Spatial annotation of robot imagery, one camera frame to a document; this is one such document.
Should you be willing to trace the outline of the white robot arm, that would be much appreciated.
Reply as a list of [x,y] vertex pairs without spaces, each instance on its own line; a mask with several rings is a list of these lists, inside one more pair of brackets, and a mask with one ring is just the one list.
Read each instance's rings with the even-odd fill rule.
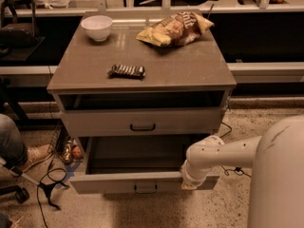
[[211,135],[192,144],[181,166],[195,190],[215,166],[252,170],[248,228],[304,228],[304,116],[285,118],[263,135],[225,143]]

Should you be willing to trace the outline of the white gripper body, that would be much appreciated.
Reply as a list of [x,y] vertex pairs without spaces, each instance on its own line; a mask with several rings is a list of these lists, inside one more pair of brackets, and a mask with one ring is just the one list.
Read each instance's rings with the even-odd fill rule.
[[180,168],[182,181],[197,187],[203,185],[210,171],[210,168],[198,169],[193,167],[189,161],[185,161]]

